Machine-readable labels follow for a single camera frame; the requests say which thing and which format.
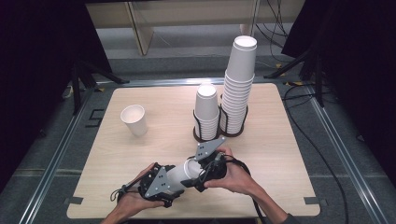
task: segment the black stand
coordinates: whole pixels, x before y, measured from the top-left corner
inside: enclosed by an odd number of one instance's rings
[[[315,83],[316,83],[316,98],[319,104],[323,107],[322,101],[322,69],[321,69],[321,55],[322,51],[324,50],[324,44],[326,41],[326,36],[332,33],[334,30],[334,25],[339,21],[341,17],[342,9],[344,8],[344,0],[333,0],[330,5],[329,9],[327,10],[326,14],[323,18],[323,23],[321,24],[318,32],[312,41],[312,44],[303,52],[298,58],[294,59],[292,62],[288,63],[283,68],[280,68],[273,74],[269,76],[264,76],[264,78],[275,78],[279,77],[280,75],[284,74],[285,72],[289,71],[291,68],[296,66],[297,64],[304,62],[303,68],[300,71],[300,79],[301,80],[308,80],[311,78],[312,71],[315,71]]]
[[[106,77],[117,84],[125,84],[129,83],[128,80],[120,79],[119,77],[114,76],[112,73],[108,73],[107,71],[96,67],[95,65],[83,61],[78,61],[74,64],[72,70],[72,86],[74,91],[74,102],[75,102],[75,110],[73,114],[76,114],[79,108],[81,107],[81,95],[79,93],[79,80],[84,84],[86,88],[94,88],[96,87],[96,81],[92,76],[92,73],[97,73]]]

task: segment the forearm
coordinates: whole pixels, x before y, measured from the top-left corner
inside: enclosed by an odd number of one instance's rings
[[[272,223],[283,223],[288,217],[288,214],[259,185],[252,189],[249,195],[259,204]]]

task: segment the floor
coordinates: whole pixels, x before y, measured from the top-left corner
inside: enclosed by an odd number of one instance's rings
[[[260,27],[271,36],[271,32]],[[288,31],[291,24],[284,24],[284,27]],[[148,54],[141,56],[131,29],[97,30],[113,72],[131,80],[125,87],[177,85],[186,83],[186,80],[198,84],[202,81],[200,78],[221,82],[233,39],[240,35],[239,25],[158,27],[154,31]],[[301,65],[285,76],[263,78],[291,58],[281,55],[281,49],[270,45],[257,29],[255,37],[258,56],[254,81],[275,83],[279,94],[285,98],[285,108],[290,111],[290,123],[321,208],[317,217],[298,219],[302,223],[347,223],[346,218],[348,223],[396,223],[396,189],[338,103],[330,83],[325,83],[325,106],[320,110],[315,99],[309,96],[310,85],[290,90],[293,83],[300,81],[298,71]],[[285,38],[279,35],[275,35],[275,40],[279,44],[285,42]],[[92,119],[92,115],[94,118],[104,115],[111,93],[119,87],[103,77],[95,78],[100,83],[97,90],[80,90],[85,101],[78,117],[72,116],[73,92],[70,88],[64,91],[64,101],[59,103],[57,111],[43,127],[42,136],[31,146],[0,195],[0,223],[25,223],[26,220],[29,223],[100,222],[100,219],[70,219],[66,215],[98,130],[95,126],[97,119]],[[345,155],[334,146],[337,144],[320,116],[323,113],[340,136],[346,156],[350,156],[352,166],[358,169],[358,176],[350,173],[351,163],[345,164],[342,159]],[[372,200],[365,199],[367,193],[373,195]],[[27,217],[25,211],[33,211],[32,216]],[[211,222],[231,223],[231,220]],[[152,223],[172,222],[155,220]]]

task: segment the white paper cup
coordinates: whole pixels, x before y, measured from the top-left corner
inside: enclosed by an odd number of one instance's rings
[[[188,159],[166,173],[169,181],[169,190],[177,192],[186,188],[180,182],[183,180],[196,179],[201,173],[201,165],[194,159]]]
[[[219,115],[218,92],[214,85],[203,83],[199,86],[194,113],[201,120],[212,120]]]
[[[148,131],[145,108],[141,105],[129,105],[122,110],[120,118],[135,136],[142,136]]]
[[[240,35],[233,42],[227,74],[236,81],[248,81],[254,76],[257,40],[248,35]]]

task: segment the person's right hand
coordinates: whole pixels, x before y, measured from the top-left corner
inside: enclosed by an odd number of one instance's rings
[[[228,147],[219,147],[218,151],[225,155],[232,156],[233,153]],[[206,188],[224,188],[231,192],[243,193],[251,195],[252,192],[261,188],[256,181],[239,165],[227,162],[227,174],[222,179],[213,179],[204,183]]]

